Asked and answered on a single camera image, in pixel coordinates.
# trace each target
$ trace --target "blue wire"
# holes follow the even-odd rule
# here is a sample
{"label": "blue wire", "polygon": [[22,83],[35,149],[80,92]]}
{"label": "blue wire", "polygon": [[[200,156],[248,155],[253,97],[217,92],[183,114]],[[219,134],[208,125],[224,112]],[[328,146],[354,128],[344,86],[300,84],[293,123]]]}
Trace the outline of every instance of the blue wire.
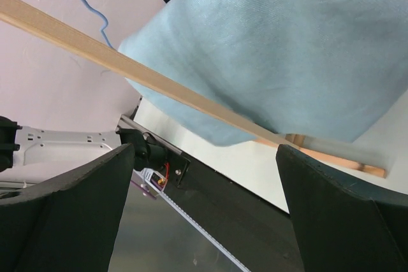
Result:
{"label": "blue wire", "polygon": [[87,9],[88,9],[89,11],[95,13],[97,16],[99,16],[99,17],[101,17],[101,18],[103,19],[103,21],[105,22],[105,24],[104,24],[104,25],[102,26],[102,28],[100,29],[101,34],[102,34],[104,40],[106,41],[106,44],[107,44],[110,48],[113,48],[113,46],[112,46],[112,45],[110,44],[110,42],[109,42],[108,36],[106,36],[106,34],[105,34],[105,29],[106,29],[106,28],[108,27],[108,25],[109,25],[108,19],[107,19],[101,12],[99,12],[98,10],[95,10],[92,6],[90,6],[89,3],[87,2],[87,0],[81,0],[81,1],[84,3],[84,5],[87,7]]}

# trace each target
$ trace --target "white wall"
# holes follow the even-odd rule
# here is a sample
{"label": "white wall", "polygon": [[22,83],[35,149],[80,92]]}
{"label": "white wall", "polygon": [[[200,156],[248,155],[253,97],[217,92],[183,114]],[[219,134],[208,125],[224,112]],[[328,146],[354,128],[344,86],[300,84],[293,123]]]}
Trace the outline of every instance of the white wall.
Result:
{"label": "white wall", "polygon": [[[23,1],[102,41],[102,20],[80,0]],[[108,17],[106,33],[115,48],[164,5],[162,0],[88,2]],[[93,132],[115,129],[120,114],[136,106],[138,94],[121,76],[8,24],[0,23],[0,33],[0,115],[21,125]],[[58,167],[13,169],[0,180],[41,180]]]}

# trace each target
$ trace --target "wooden stick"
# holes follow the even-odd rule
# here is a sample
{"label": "wooden stick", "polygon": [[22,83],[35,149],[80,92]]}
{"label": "wooden stick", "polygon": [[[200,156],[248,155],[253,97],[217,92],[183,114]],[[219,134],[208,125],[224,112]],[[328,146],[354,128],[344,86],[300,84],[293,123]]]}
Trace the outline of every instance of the wooden stick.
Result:
{"label": "wooden stick", "polygon": [[276,144],[296,145],[166,78],[21,0],[0,0],[0,20],[100,64],[156,92]]}
{"label": "wooden stick", "polygon": [[296,146],[302,147],[303,142],[305,141],[306,136],[305,135],[299,135],[299,134],[287,134],[285,139],[290,141],[291,143],[294,143]]}
{"label": "wooden stick", "polygon": [[[256,140],[255,142],[262,143],[263,145],[267,145],[267,146],[274,147],[274,148],[278,147],[278,145],[276,145],[275,143],[271,143],[265,140]],[[328,162],[330,164],[338,165],[340,167],[345,167],[348,169],[366,172],[371,175],[378,176],[380,178],[386,177],[386,171],[383,168],[365,165],[360,162],[350,161],[348,159],[343,159],[341,157],[328,155],[325,153],[313,151],[313,150],[306,149],[306,148],[299,148],[299,150],[303,152],[304,154],[307,154],[308,156],[313,157],[314,159],[317,159],[322,162]]]}

